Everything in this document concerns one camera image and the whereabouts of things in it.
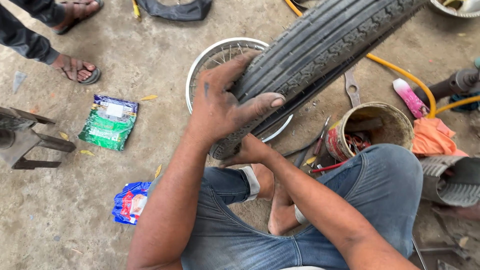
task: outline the trouser leg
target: trouser leg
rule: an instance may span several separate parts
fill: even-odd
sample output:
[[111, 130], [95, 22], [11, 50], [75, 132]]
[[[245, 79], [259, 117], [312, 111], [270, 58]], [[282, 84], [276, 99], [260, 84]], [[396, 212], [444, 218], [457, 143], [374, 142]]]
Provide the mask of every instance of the trouser leg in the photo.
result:
[[10, 0], [48, 27], [59, 25], [65, 19], [65, 8], [55, 0]]
[[[159, 178], [150, 185], [149, 195]], [[277, 270], [300, 265], [300, 254], [292, 236], [258, 231], [227, 207], [254, 199], [259, 190], [250, 167], [242, 170], [205, 168], [195, 225], [181, 256], [184, 269]]]
[[[422, 167], [395, 145], [369, 147], [319, 182], [355, 207], [400, 254], [412, 252], [412, 228], [422, 189]], [[302, 264], [347, 269], [333, 244], [313, 226], [295, 236]]]
[[25, 58], [47, 65], [59, 56], [50, 41], [26, 28], [13, 14], [0, 5], [0, 44], [12, 48]]

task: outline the yellow hose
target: yellow hose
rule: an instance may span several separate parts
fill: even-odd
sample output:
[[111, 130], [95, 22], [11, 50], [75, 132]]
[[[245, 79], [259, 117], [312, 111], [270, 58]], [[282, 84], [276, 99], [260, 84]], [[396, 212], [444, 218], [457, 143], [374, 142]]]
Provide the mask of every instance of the yellow hose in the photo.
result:
[[[298, 10], [298, 8], [290, 1], [290, 0], [285, 0], [285, 2], [287, 2], [287, 4], [289, 5], [289, 7], [298, 15], [298, 16], [302, 16], [302, 12], [300, 10]], [[469, 104], [469, 103], [472, 103], [472, 102], [476, 102], [476, 101], [480, 101], [480, 96], [475, 96], [475, 97], [470, 97], [470, 98], [466, 98], [466, 99], [463, 99], [463, 100], [459, 100], [459, 101], [456, 101], [454, 103], [450, 103], [446, 106], [443, 106], [441, 107], [440, 109], [437, 110], [437, 102], [435, 101], [435, 98], [433, 97], [433, 94], [432, 92], [430, 91], [430, 89], [428, 89], [428, 87], [421, 81], [419, 80], [417, 77], [415, 77], [414, 75], [406, 72], [405, 70], [395, 66], [394, 64], [392, 63], [389, 63], [379, 57], [376, 57], [374, 56], [373, 54], [371, 53], [368, 53], [367, 54], [367, 58], [370, 58], [372, 59], [373, 61], [377, 62], [377, 63], [380, 63], [386, 67], [389, 67], [395, 71], [397, 71], [398, 73], [404, 75], [405, 77], [407, 77], [408, 79], [412, 80], [414, 83], [418, 84], [418, 86], [420, 86], [420, 88], [425, 92], [425, 94], [427, 94], [427, 97], [428, 97], [428, 100], [430, 102], [430, 113], [426, 116], [427, 118], [435, 118], [435, 115], [444, 111], [444, 110], [448, 110], [448, 109], [451, 109], [451, 108], [455, 108], [455, 107], [458, 107], [458, 106], [462, 106], [462, 105], [465, 105], [465, 104]]]
[[285, 2], [287, 2], [288, 6], [293, 10], [293, 12], [295, 12], [295, 14], [300, 17], [302, 16], [302, 13], [300, 10], [298, 10], [298, 8], [292, 3], [292, 1], [290, 0], [285, 0]]
[[385, 61], [385, 60], [383, 60], [379, 57], [376, 57], [371, 53], [368, 53], [367, 57], [372, 59], [375, 62], [378, 62], [378, 63], [380, 63], [380, 64], [382, 64], [386, 67], [389, 67], [389, 68], [395, 70], [396, 72], [398, 72], [398, 73], [404, 75], [405, 77], [407, 77], [408, 79], [412, 80], [414, 83], [418, 84], [420, 86], [420, 88], [425, 92], [425, 94], [427, 94], [428, 100], [430, 101], [430, 113], [426, 117], [427, 118], [435, 118], [435, 114], [436, 114], [436, 111], [437, 111], [435, 98], [433, 97], [433, 94], [430, 91], [430, 89], [428, 89], [428, 87], [421, 80], [419, 80], [417, 77], [413, 76], [412, 74], [406, 72], [405, 70], [395, 66], [394, 64], [389, 63], [389, 62], [387, 62], [387, 61]]

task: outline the hand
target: hand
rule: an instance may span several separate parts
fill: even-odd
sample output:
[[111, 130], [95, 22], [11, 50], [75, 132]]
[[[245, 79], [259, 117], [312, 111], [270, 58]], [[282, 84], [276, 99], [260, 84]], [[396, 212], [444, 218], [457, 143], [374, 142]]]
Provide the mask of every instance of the hand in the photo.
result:
[[238, 164], [263, 164], [266, 158], [272, 156], [272, 152], [275, 152], [275, 150], [249, 133], [242, 139], [238, 154], [223, 160], [219, 167], [225, 168]]
[[258, 54], [259, 51], [250, 51], [200, 73], [188, 126], [191, 136], [198, 141], [213, 144], [284, 104], [283, 95], [264, 93], [240, 105], [229, 92], [233, 83], [242, 76], [245, 68]]

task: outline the pink bottle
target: pink bottle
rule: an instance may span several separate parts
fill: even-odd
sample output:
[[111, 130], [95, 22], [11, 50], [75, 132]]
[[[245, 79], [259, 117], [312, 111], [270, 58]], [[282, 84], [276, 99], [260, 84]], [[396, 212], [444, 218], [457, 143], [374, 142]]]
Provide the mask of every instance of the pink bottle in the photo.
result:
[[415, 118], [422, 118], [430, 112], [430, 109], [413, 93], [406, 81], [396, 79], [393, 81], [393, 89], [403, 99]]

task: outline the fingernail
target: fingernail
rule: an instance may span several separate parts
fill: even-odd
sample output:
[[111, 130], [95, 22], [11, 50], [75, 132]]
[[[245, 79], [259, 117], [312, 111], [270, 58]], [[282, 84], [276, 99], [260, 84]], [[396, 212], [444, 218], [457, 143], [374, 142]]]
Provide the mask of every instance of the fingernail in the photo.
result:
[[284, 102], [284, 99], [283, 98], [277, 98], [275, 99], [272, 104], [270, 104], [270, 106], [272, 107], [278, 107], [278, 106], [281, 106], [283, 105], [283, 102]]

